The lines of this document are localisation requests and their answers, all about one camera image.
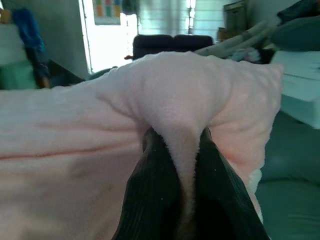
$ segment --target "teal sofa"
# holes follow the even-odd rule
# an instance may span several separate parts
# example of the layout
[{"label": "teal sofa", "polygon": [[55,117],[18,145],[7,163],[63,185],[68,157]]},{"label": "teal sofa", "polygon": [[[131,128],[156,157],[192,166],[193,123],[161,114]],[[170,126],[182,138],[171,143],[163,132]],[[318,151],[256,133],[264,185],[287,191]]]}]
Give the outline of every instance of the teal sofa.
[{"label": "teal sofa", "polygon": [[320,130],[280,112],[257,189],[272,240],[320,240]]}]

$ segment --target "pink fleece fabric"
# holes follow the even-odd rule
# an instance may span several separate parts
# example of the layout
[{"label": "pink fleece fabric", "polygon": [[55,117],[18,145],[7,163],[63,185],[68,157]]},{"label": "pink fleece fabric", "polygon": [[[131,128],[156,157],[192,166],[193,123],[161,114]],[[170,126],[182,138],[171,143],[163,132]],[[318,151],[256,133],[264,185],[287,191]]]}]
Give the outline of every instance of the pink fleece fabric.
[{"label": "pink fleece fabric", "polygon": [[282,74],[278,65],[167,52],[72,87],[1,91],[1,238],[110,240],[149,127],[164,137],[182,183],[182,233],[207,126],[260,213],[254,192]]}]

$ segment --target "wall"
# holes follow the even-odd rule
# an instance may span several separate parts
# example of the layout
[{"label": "wall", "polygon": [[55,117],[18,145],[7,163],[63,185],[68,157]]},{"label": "wall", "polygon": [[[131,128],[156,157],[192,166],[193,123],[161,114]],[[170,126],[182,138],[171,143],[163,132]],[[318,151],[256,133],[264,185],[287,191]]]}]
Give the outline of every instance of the wall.
[{"label": "wall", "polygon": [[277,13],[284,10],[299,0],[247,0],[248,21],[254,25],[262,20],[267,20],[271,27],[276,26],[280,21]]},{"label": "wall", "polygon": [[49,57],[80,78],[88,76],[79,0],[2,0],[8,9],[27,7],[35,15]]}]

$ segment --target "window blinds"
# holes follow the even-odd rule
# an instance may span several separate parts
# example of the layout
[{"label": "window blinds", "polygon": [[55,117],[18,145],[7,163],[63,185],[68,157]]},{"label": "window blinds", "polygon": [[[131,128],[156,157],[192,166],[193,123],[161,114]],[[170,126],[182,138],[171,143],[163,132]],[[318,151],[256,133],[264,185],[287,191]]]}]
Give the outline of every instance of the window blinds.
[{"label": "window blinds", "polygon": [[208,35],[216,39],[218,29],[225,26],[224,5],[234,2],[236,0],[196,0],[192,33],[194,35]]},{"label": "window blinds", "polygon": [[139,34],[187,34],[189,9],[186,0],[140,0]]}]

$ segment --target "green fabric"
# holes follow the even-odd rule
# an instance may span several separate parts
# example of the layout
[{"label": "green fabric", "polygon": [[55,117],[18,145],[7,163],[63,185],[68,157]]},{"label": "green fabric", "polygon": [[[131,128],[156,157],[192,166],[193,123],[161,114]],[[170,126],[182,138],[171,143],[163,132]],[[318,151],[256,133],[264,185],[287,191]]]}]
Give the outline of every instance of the green fabric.
[{"label": "green fabric", "polygon": [[257,192],[272,240],[320,240],[320,187],[303,181],[271,181]]},{"label": "green fabric", "polygon": [[320,130],[280,112],[256,196],[272,240],[320,240]]},{"label": "green fabric", "polygon": [[29,61],[0,66],[0,89],[37,89],[33,66]]}]

